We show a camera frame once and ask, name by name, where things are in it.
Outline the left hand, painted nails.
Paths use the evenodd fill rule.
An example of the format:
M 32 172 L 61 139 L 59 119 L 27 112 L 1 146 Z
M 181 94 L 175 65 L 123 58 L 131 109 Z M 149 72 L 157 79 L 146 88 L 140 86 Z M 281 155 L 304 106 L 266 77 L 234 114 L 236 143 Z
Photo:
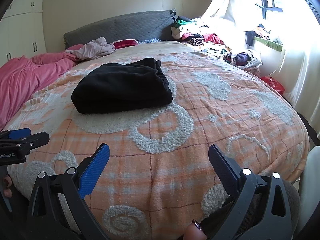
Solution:
M 3 183 L 4 183 L 4 196 L 7 198 L 12 197 L 12 191 L 11 191 L 11 186 L 12 186 L 12 179 L 9 176 L 5 176 L 3 178 Z

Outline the right hand, painted nails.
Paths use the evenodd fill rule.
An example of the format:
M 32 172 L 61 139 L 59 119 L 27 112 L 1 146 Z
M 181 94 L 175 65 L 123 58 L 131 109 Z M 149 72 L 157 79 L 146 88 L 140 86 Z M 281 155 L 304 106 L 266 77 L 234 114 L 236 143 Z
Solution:
M 192 220 L 183 235 L 184 240 L 206 240 L 207 236 L 204 234 L 202 228 L 196 220 Z

